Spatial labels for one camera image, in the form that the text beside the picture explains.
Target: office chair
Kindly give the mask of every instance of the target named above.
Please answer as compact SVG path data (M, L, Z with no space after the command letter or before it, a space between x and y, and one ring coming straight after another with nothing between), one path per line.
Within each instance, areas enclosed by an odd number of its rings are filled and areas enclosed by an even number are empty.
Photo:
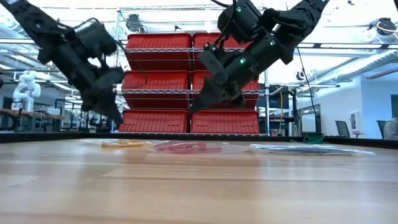
M350 138L351 135L349 134L348 126L345 121L335 121L337 126L338 135L341 137ZM355 138L358 138L359 135L363 133L353 132L355 134Z
M379 125L380 133L381 133L381 138L384 139L384 126L386 125L387 121L377 121L377 124Z

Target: plastic bag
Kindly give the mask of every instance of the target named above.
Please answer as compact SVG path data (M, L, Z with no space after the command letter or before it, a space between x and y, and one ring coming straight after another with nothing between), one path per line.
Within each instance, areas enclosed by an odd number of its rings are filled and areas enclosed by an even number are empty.
M341 149L336 146L326 145L265 145L251 144L253 150L267 151L269 153L284 154L310 154L310 155L352 155L352 154L370 154L376 155L370 151L357 149Z
M247 146L232 146L228 143L218 142L193 142L193 141L167 141L150 148L152 152L170 154L201 154L219 152L244 152L250 150Z

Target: red storage bin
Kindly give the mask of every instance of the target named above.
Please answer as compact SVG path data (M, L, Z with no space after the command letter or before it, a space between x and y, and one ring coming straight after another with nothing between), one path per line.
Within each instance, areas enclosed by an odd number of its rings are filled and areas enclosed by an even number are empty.
M207 70L197 70L193 71L192 73L192 90L201 90L203 87L203 84L205 82L204 77L210 77L211 73ZM247 84L243 90L259 90L259 82L258 80L256 81L251 81L249 84ZM254 110L254 107L257 105L257 101L259 99L259 95L255 94L250 94L250 95L244 95L244 99L246 100L246 104L244 109L251 109ZM222 108L222 109L233 109L236 108L235 105L232 105L231 103L220 103L217 105L212 106L211 108Z
M192 115L191 133L259 134L259 113L239 110L203 110Z
M194 48L200 48L202 49L207 43L213 43L217 37L219 36L219 33L197 33L193 35L193 47ZM250 43L248 44L243 44L240 45L238 44L233 37L230 37L226 42L224 42L224 48L246 48L249 46ZM199 52L195 52L193 54L194 63L193 67L194 70L206 70L206 67L202 65L202 63L199 61Z
M122 90L188 90L187 71L129 71L124 74ZM123 94L130 108L188 108L188 94Z
M127 39L127 51L192 47L190 34L130 34ZM191 70L191 52L129 52L126 57L131 70Z
M184 110L125 110L119 132L186 133L188 117Z

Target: white humanoid robot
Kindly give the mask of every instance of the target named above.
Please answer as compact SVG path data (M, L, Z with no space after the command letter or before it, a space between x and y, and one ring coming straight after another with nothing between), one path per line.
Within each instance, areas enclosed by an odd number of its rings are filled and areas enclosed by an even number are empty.
M35 82L36 74L37 72L34 71L24 71L19 76L18 86L12 95L13 103L11 108L13 110L33 111L34 98L39 97L41 94L41 87Z

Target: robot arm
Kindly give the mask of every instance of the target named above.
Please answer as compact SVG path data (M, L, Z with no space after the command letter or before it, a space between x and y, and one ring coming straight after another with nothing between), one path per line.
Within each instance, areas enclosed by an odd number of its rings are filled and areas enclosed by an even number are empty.
M218 18L219 30L225 30L220 47L217 42L206 44L199 56L213 76L205 78L190 112L196 113L222 101L243 106L242 88L257 80L278 59L289 64L294 49L315 29L328 2L303 0L288 11L266 9L261 14L250 0L234 1ZM242 52L226 53L223 41L229 36L240 44L251 44Z
M41 87L35 82L37 72L24 72L24 74L18 77L18 86L15 88L12 94L13 103L11 108L13 110L19 110L22 108L22 102L24 101L26 111L33 110L34 98L39 97L41 93Z
M83 110L93 110L122 123L115 103L113 86L121 83L121 67L109 68L105 58L118 49L118 43L104 25L90 19L78 27L69 27L52 19L27 0L0 0L18 23L41 48L38 60L52 61L81 93ZM101 67L89 63L97 58Z

